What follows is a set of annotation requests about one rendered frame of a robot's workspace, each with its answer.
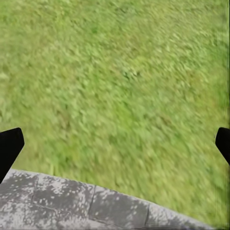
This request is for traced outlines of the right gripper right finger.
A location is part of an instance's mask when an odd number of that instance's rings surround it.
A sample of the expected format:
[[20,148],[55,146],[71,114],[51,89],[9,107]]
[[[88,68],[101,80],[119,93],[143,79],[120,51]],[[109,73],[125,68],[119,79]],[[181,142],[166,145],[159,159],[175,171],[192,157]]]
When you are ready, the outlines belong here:
[[220,127],[217,133],[216,146],[230,165],[230,129]]

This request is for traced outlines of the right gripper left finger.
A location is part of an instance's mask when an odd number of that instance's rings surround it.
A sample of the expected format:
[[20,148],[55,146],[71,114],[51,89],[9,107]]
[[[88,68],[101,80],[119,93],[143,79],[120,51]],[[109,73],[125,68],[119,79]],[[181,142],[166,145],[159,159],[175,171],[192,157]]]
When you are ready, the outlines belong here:
[[23,147],[23,132],[20,128],[0,133],[0,184]]

